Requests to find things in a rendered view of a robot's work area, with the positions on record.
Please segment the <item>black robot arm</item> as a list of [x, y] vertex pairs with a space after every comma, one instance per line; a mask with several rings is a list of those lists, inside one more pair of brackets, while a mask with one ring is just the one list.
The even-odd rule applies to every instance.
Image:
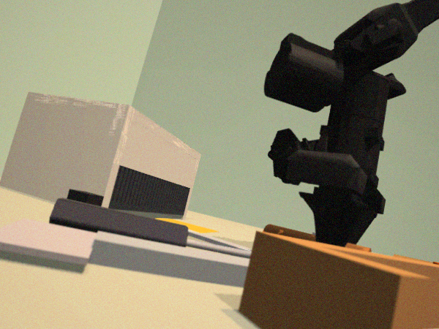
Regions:
[[[373, 9], [334, 40], [328, 50], [289, 33], [281, 42], [264, 94], [317, 113], [331, 105], [335, 116], [363, 116], [384, 125], [387, 100], [406, 94], [394, 73], [373, 70], [398, 59], [424, 27], [439, 19], [439, 0], [412, 0]], [[277, 132], [268, 157], [282, 179], [286, 159], [297, 150], [327, 152], [328, 134], [299, 141], [289, 129]]]

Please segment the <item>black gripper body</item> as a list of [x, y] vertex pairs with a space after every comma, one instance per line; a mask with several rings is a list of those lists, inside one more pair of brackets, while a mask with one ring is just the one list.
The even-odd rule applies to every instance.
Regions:
[[383, 125], [363, 116], [335, 116], [322, 126], [327, 152], [297, 150], [286, 159], [284, 181], [318, 185], [313, 194], [355, 200], [383, 214], [386, 200], [376, 176]]

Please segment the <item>brown rectangular block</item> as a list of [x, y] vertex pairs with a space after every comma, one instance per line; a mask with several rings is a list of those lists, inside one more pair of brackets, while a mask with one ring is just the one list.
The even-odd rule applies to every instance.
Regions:
[[256, 231], [238, 312], [261, 329], [439, 329], [439, 265]]

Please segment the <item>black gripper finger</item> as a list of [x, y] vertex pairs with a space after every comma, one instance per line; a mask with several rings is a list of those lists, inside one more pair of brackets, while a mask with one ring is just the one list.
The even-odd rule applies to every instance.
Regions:
[[355, 228], [348, 243], [356, 245], [360, 241], [364, 232], [367, 230], [368, 226], [370, 226], [374, 218], [377, 217], [377, 215], [378, 214], [375, 211], [366, 211], [365, 214], [362, 216], [360, 222], [358, 223], [357, 227]]
[[338, 197], [299, 192], [315, 217], [316, 242], [345, 248], [362, 216], [364, 203]]

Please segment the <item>beige cabinet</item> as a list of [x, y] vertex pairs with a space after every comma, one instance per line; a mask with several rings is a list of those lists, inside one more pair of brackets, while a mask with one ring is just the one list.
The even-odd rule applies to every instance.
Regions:
[[29, 92], [0, 186], [185, 220], [200, 155], [130, 105]]

